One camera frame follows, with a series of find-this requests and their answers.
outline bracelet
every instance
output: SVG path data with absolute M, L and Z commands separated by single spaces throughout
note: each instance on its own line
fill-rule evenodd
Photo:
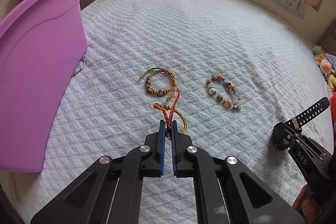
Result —
M 167 69 L 155 67 L 155 68 L 151 68 L 149 70 L 146 70 L 142 75 L 140 75 L 139 78 L 141 79 L 143 76 L 145 76 L 147 73 L 149 73 L 152 70 L 155 70 L 155 71 L 146 77 L 145 87 L 146 87 L 147 91 L 149 93 L 157 95 L 157 96 L 164 96 L 165 94 L 172 91 L 172 93 L 166 99 L 168 101 L 171 97 L 174 96 L 174 94 L 176 92 L 176 87 L 177 87 L 176 76 L 171 71 L 169 71 Z M 169 75 L 172 78 L 173 85 L 170 88 L 164 89 L 164 90 L 155 90 L 154 88 L 151 87 L 151 77 L 152 77 L 152 75 L 154 75 L 158 72 L 163 72 L 165 75 Z
M 171 107 L 171 106 L 169 106 L 169 105 L 162 105 L 162 104 L 159 104 L 159 103 L 155 103 L 155 104 L 153 105 L 153 107 L 154 107 L 155 109 L 159 109 L 159 110 L 162 110 L 162 107 L 164 108 L 164 110 L 172 110 L 172 107 Z M 180 118 L 181 118 L 181 120 L 182 120 L 182 122 L 183 122 L 183 130 L 182 130 L 181 134 L 184 134 L 184 133 L 187 131 L 187 127 L 188 127 L 188 125 L 187 125 L 187 121 L 185 120 L 185 118 L 184 118 L 184 116 L 182 115 L 182 113 L 179 112 L 177 109 L 174 108 L 173 111 L 174 111 L 177 115 L 180 116 Z
M 216 89 L 211 85 L 211 81 L 223 81 L 225 84 L 225 91 L 231 95 L 233 104 L 229 100 L 224 100 L 223 96 L 218 94 Z M 225 107 L 230 108 L 232 106 L 233 110 L 241 110 L 240 105 L 238 105 L 238 100 L 241 100 L 239 95 L 236 93 L 235 86 L 230 82 L 225 81 L 223 75 L 212 75 L 207 79 L 208 91 L 219 103 L 223 104 Z

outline human hand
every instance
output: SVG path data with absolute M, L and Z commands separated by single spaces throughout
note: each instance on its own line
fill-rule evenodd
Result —
M 296 200 L 293 203 L 293 209 L 298 210 L 300 203 L 305 198 L 308 189 L 308 184 L 306 184 L 300 191 L 299 195 L 297 196 Z M 302 212 L 307 218 L 307 224 L 312 224 L 321 214 L 322 207 L 321 205 L 311 199 L 306 198 L 302 203 Z

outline bed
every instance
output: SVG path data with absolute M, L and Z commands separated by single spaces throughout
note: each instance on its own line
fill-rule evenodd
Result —
M 43 170 L 0 172 L 26 223 L 100 156 L 123 156 L 157 131 L 163 116 L 152 105 L 165 99 L 148 94 L 139 79 L 154 66 L 176 74 L 176 108 L 196 146 L 214 157 L 237 156 L 294 201 L 305 180 L 288 153 L 271 143 L 272 129 L 328 90 L 310 46 L 291 27 L 245 0 L 97 0 L 82 17 L 86 66 L 62 97 Z M 240 112 L 223 109 L 208 94 L 205 80 L 214 73 L 235 84 Z M 169 84 L 159 75 L 152 82 Z M 303 133 L 333 152 L 330 109 Z M 168 140 L 166 146 L 165 175 L 144 180 L 139 223 L 197 223 L 193 181 L 173 176 Z

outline purple plastic basket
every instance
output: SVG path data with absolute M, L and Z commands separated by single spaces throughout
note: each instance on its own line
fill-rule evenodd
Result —
M 0 170 L 41 171 L 57 107 L 86 50 L 79 0 L 24 0 L 0 23 Z

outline black wrist strap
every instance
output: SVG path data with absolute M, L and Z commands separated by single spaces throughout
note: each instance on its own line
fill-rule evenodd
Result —
M 330 103 L 329 103 L 328 98 L 323 97 L 321 100 L 317 101 L 315 104 L 307 108 L 305 111 L 303 111 L 299 115 L 285 122 L 285 124 L 288 125 L 291 129 L 297 131 L 303 125 L 310 122 L 316 116 L 318 116 L 323 111 L 325 111 L 329 107 L 329 105 Z

